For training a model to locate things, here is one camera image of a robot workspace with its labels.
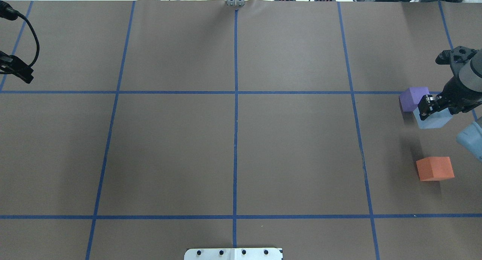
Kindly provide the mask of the purple foam block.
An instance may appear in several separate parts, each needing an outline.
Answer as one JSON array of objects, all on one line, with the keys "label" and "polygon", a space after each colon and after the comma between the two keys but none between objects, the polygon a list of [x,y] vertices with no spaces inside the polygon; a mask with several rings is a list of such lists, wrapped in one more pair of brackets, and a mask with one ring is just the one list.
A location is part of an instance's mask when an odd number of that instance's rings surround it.
[{"label": "purple foam block", "polygon": [[428,87],[410,87],[399,95],[403,112],[413,112],[424,95],[429,95]]}]

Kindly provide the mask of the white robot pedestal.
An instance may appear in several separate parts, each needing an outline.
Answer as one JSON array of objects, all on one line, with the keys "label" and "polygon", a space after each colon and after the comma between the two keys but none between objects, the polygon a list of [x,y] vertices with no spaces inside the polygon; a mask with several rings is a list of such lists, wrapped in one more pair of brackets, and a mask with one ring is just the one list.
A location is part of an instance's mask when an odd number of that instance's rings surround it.
[{"label": "white robot pedestal", "polygon": [[192,248],[184,260],[282,260],[281,248]]}]

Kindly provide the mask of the light blue foam block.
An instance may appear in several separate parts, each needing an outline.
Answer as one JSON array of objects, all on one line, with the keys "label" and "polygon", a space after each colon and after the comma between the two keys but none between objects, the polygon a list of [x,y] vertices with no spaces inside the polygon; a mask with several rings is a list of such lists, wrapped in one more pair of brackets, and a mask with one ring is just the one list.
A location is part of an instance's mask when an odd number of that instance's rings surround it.
[{"label": "light blue foam block", "polygon": [[435,112],[423,120],[420,117],[419,109],[416,108],[413,111],[413,115],[417,122],[417,126],[420,129],[439,129],[451,121],[453,115],[450,113],[449,109],[444,109],[439,112]]}]

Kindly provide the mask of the orange foam block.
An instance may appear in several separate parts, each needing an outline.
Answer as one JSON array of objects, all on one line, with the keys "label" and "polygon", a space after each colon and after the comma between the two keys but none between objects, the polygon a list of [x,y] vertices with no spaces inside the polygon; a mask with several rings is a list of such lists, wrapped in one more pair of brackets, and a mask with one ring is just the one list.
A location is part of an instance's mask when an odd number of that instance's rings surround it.
[{"label": "orange foam block", "polygon": [[455,177],[449,157],[426,157],[415,164],[420,181],[443,181]]}]

